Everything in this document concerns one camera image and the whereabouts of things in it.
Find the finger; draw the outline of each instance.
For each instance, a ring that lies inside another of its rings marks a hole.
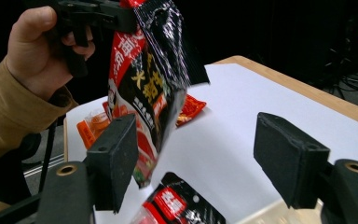
[[[91,41],[92,40],[92,32],[89,26],[86,26],[86,36],[87,36],[87,40]],[[62,43],[66,46],[72,46],[76,44],[76,40],[74,37],[74,33],[70,32],[67,35],[62,37]]]
[[[20,42],[32,42],[54,27],[57,14],[52,7],[37,7],[24,11],[13,25],[11,37]]]
[[[84,55],[84,58],[87,60],[95,52],[95,45],[92,41],[89,41],[89,46],[86,48],[74,45],[72,49],[75,53]]]

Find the cable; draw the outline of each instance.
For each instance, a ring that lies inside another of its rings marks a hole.
[[[45,159],[42,166],[42,174],[39,182],[39,193],[42,192],[45,185],[46,175],[48,173],[48,165],[50,163],[51,152],[53,150],[54,135],[57,127],[57,119],[48,127],[48,143],[46,145]]]

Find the red snack package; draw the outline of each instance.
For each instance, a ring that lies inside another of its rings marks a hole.
[[[185,180],[168,172],[131,224],[225,224],[226,219]]]
[[[182,111],[176,121],[176,127],[179,127],[185,123],[188,123],[195,118],[206,106],[205,102],[199,101],[191,95],[186,96],[185,104],[182,107]]]
[[[186,88],[209,79],[172,1],[120,4],[134,9],[140,26],[135,34],[114,33],[107,114],[111,120],[136,114],[139,160],[133,176],[142,188],[149,184],[158,154],[175,128]]]

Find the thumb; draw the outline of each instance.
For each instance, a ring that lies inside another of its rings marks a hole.
[[[13,25],[11,37],[20,42],[31,42],[54,27],[57,14],[52,7],[36,7],[24,11]]]

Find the white table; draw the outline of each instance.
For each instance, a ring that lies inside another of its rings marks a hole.
[[[207,105],[194,120],[172,132],[151,186],[138,190],[132,180],[120,213],[96,212],[97,224],[129,223],[167,171],[181,176],[228,223],[238,223],[280,200],[253,157],[260,111],[288,119],[329,147],[331,163],[358,160],[358,121],[238,64],[209,64],[206,68],[211,84],[191,87],[188,93]],[[76,124],[106,99],[81,105],[66,115],[68,161],[86,157]]]

